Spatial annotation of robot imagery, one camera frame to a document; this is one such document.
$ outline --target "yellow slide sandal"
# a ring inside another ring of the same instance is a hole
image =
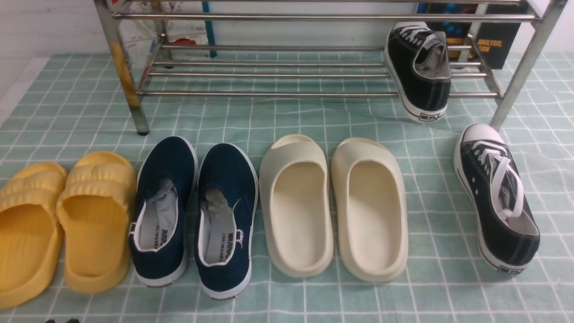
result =
[[[134,167],[115,153],[94,152],[76,163],[56,206],[65,231],[64,278],[70,289],[101,293],[126,275],[135,192]]]
[[[0,309],[38,296],[54,276],[64,236],[56,201],[66,174],[58,164],[39,163],[0,190]]]

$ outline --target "checkered mat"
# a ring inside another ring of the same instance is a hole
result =
[[[372,61],[381,56],[260,53],[229,58]],[[508,83],[517,64],[518,57],[511,56],[498,73],[502,83]],[[156,79],[152,87],[395,90],[386,80]],[[486,90],[481,80],[457,81],[454,88]],[[143,287],[130,270],[118,287],[99,295],[68,289],[60,262],[51,286],[22,306],[0,311],[0,322],[64,322],[72,317],[82,323],[574,322],[574,55],[540,58],[501,131],[542,233],[537,256],[516,277],[487,268],[480,258],[472,206],[452,165],[458,133],[472,122],[488,122],[495,108],[492,100],[451,99],[444,119],[420,125],[408,120],[397,99],[147,98],[144,109],[152,131],[141,137],[109,55],[53,57],[0,128],[2,183],[32,163],[55,160],[70,169],[98,150],[118,152],[139,167],[155,144],[174,134],[193,143],[200,158],[217,143],[234,143],[256,168],[274,140],[286,134],[313,138],[327,156],[343,139],[366,137],[386,146],[402,168],[409,211],[408,268],[395,282],[374,286],[354,278],[336,256],[321,275],[288,278],[269,262],[258,212],[253,277],[233,301],[212,301],[200,292],[193,259],[174,286]],[[334,205],[332,213],[335,220]],[[194,203],[190,217],[195,214]]]

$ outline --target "metal shoe rack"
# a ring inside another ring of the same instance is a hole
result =
[[[449,46],[450,51],[460,51],[459,61],[452,62],[453,68],[474,68],[478,72],[453,72],[453,78],[484,79],[488,91],[485,92],[451,92],[452,98],[490,98],[497,103],[497,109],[490,122],[491,126],[499,129],[510,112],[518,93],[526,82],[538,56],[540,55],[552,29],[568,0],[550,0],[546,10],[538,9],[533,0],[432,0],[436,3],[474,3],[478,4],[475,14],[246,14],[246,13],[166,13],[161,10],[160,0],[150,2],[152,12],[136,12],[130,10],[133,2],[143,0],[94,0],[110,51],[118,71],[123,92],[126,96],[131,115],[135,122],[137,133],[146,135],[149,126],[141,106],[143,97],[276,97],[276,98],[396,98],[396,92],[261,92],[261,91],[181,91],[181,90],[149,90],[148,85],[154,76],[184,77],[188,79],[212,78],[265,78],[265,79],[382,79],[389,78],[386,72],[365,73],[329,73],[329,72],[200,72],[193,67],[292,67],[297,70],[305,68],[381,68],[384,62],[366,63],[361,61],[229,61],[201,60],[174,61],[172,51],[182,49],[198,51],[257,51],[257,52],[365,52],[381,51],[382,47],[293,47],[293,46],[251,46],[251,45],[171,45],[167,43],[166,21],[169,20],[203,20],[203,21],[426,21],[426,22],[470,22],[471,27],[464,45]],[[251,0],[252,2],[412,2],[410,0]],[[524,14],[486,14],[488,4],[520,5],[526,1],[528,12]],[[157,44],[138,83],[134,81],[130,64],[125,50],[119,23],[124,19],[153,20],[157,30]],[[534,28],[532,39],[516,68],[516,71],[506,89],[501,88],[492,69],[478,50],[475,35],[482,22],[521,22],[529,23]],[[475,52],[478,61],[467,62],[470,52]],[[167,70],[164,67],[178,67],[177,70]]]

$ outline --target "slide sandal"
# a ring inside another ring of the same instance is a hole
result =
[[[54,276],[64,237],[56,201],[66,176],[58,164],[39,163],[0,190],[0,309],[38,296]]]
[[[65,231],[64,278],[70,289],[101,293],[126,275],[135,192],[134,167],[115,153],[94,152],[76,163],[56,206]]]
[[[285,136],[263,157],[259,194],[271,262],[285,275],[314,276],[333,258],[325,155],[309,137]]]
[[[331,161],[341,259],[368,282],[389,282],[408,256],[405,185],[396,159],[363,138],[339,144]]]

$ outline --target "black high-top sneaker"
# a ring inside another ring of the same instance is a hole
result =
[[[437,121],[451,90],[447,39],[424,22],[396,23],[385,46],[385,61],[409,118]]]
[[[500,272],[519,274],[538,250],[540,232],[510,150],[496,130],[473,124],[460,135],[454,162],[475,208],[483,258]]]

